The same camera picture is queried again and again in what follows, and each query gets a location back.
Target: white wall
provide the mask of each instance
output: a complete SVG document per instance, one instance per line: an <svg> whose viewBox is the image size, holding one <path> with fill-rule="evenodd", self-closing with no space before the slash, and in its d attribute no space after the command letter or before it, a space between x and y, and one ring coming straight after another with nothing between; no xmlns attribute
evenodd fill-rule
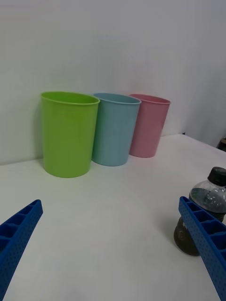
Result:
<svg viewBox="0 0 226 301"><path fill-rule="evenodd" d="M44 90L165 97L165 135L213 144L226 129L224 2L0 0L0 163L42 156Z"/></svg>

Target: light blue plastic cup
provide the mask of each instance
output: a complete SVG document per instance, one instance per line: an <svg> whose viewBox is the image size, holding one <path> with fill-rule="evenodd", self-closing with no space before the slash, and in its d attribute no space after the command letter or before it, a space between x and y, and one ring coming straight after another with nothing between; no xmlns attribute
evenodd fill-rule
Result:
<svg viewBox="0 0 226 301"><path fill-rule="evenodd" d="M100 99L92 160L106 166L126 163L141 101L137 98L95 93Z"/></svg>

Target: green plastic cup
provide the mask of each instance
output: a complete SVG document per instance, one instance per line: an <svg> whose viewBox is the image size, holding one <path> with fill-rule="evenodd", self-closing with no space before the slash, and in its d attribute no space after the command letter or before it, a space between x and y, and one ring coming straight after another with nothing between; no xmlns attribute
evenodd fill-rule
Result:
<svg viewBox="0 0 226 301"><path fill-rule="evenodd" d="M44 169L49 174L73 178L90 169L99 102L79 93L41 94Z"/></svg>

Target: white table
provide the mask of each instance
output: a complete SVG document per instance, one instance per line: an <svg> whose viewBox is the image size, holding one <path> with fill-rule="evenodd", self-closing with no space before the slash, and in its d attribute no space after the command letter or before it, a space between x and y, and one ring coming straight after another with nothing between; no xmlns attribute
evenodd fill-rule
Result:
<svg viewBox="0 0 226 301"><path fill-rule="evenodd" d="M78 178L40 161L0 166L0 223L33 200L44 214L4 301L213 301L200 257L175 245L178 201L226 154L183 135L161 139L154 158L92 163Z"/></svg>

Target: cup rim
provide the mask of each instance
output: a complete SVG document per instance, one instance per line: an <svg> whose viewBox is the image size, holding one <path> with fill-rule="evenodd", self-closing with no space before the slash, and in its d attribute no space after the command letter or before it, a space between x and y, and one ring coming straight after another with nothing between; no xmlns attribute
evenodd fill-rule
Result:
<svg viewBox="0 0 226 301"><path fill-rule="evenodd" d="M55 100L55 99L52 99L52 98L49 98L49 97L45 96L45 94L47 94L47 93L63 93L63 94L74 94L74 95L88 96L88 97L91 97L91 98L95 98L96 102L94 102L94 103L69 103L69 102L63 102L63 101ZM99 102L100 102L99 98L97 98L97 97L95 97L93 95L84 94L84 93L77 93L77 92L70 92L70 91L45 91L45 92L41 93L41 97L43 99L46 99L46 100L51 101L53 103L62 103L62 104L71 104L71 105L94 105L94 104L99 104Z"/></svg>
<svg viewBox="0 0 226 301"><path fill-rule="evenodd" d="M133 94L130 94L130 96L132 96L134 98L138 98L138 99L140 99L141 101L143 101L145 103L154 103L154 104L162 104L162 105L170 105L171 104L171 101L169 101L165 98L152 96L152 95L147 95L147 94L133 93Z"/></svg>
<svg viewBox="0 0 226 301"><path fill-rule="evenodd" d="M109 99L105 99L104 97L101 97L101 94L103 95L115 95L115 96L123 96L123 97L126 97L126 98L133 98L135 99L137 102L135 103L125 103L125 102L117 102L117 101L114 101L114 100L109 100ZM126 105L138 105L138 104L141 104L141 100L136 98L136 97L133 97L133 96L130 96L130 95L125 95L125 94L117 94L117 93L104 93L104 92L100 92L100 93L94 93L93 94L95 97L103 100L103 101L106 101L108 103L118 103L118 104L126 104Z"/></svg>

